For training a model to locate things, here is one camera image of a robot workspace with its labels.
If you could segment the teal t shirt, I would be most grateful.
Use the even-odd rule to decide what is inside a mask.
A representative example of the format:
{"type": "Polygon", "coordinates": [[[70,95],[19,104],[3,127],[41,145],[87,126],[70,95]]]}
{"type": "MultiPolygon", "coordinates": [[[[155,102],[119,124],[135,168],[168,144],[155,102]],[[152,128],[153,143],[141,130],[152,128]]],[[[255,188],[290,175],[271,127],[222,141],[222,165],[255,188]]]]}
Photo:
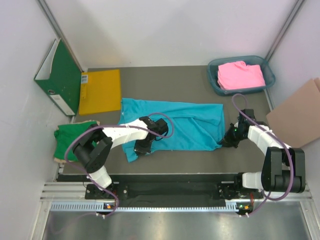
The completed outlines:
{"type": "Polygon", "coordinates": [[[154,141],[155,151],[214,151],[225,135],[225,117],[222,104],[152,101],[123,98],[119,124],[130,123],[140,117],[149,116],[153,121],[164,120],[173,136],[154,141]]]}

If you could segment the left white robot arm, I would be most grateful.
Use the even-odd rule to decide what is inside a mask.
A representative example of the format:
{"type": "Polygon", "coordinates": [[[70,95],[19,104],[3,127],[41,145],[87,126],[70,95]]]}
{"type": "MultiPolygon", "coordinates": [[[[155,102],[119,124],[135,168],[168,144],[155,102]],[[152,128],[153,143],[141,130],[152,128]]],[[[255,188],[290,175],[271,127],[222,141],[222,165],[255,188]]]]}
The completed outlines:
{"type": "Polygon", "coordinates": [[[106,199],[114,191],[112,179],[105,167],[111,149],[133,142],[133,153],[136,156],[148,155],[152,143],[166,138],[168,133],[169,127],[164,119],[153,121],[148,116],[115,126],[92,124],[85,135],[76,140],[72,153],[84,167],[89,179],[97,184],[97,194],[106,199]]]}

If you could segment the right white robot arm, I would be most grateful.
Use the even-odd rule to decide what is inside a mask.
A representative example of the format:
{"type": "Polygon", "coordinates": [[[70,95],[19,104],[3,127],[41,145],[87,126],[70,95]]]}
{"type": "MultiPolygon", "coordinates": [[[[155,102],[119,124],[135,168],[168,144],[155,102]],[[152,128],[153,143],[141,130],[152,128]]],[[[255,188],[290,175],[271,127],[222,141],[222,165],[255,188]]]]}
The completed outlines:
{"type": "Polygon", "coordinates": [[[242,172],[235,177],[233,192],[245,198],[252,190],[302,193],[306,188],[305,153],[279,143],[272,130],[263,121],[256,121],[253,109],[243,109],[238,122],[230,124],[219,144],[224,148],[237,148],[240,141],[250,140],[264,155],[262,170],[242,172]]]}

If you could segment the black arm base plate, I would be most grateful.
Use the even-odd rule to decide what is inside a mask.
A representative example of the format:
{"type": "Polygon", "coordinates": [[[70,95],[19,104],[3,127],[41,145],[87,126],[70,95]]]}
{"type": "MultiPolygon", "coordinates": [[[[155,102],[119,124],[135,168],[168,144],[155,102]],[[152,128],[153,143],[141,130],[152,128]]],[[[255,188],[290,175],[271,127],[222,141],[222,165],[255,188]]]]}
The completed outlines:
{"type": "Polygon", "coordinates": [[[162,198],[182,197],[189,201],[192,197],[208,200],[261,199],[255,189],[238,188],[234,182],[214,180],[175,180],[175,181],[119,181],[111,183],[105,189],[88,184],[85,198],[88,200],[106,200],[114,194],[122,202],[137,200],[139,197],[162,198]]]}

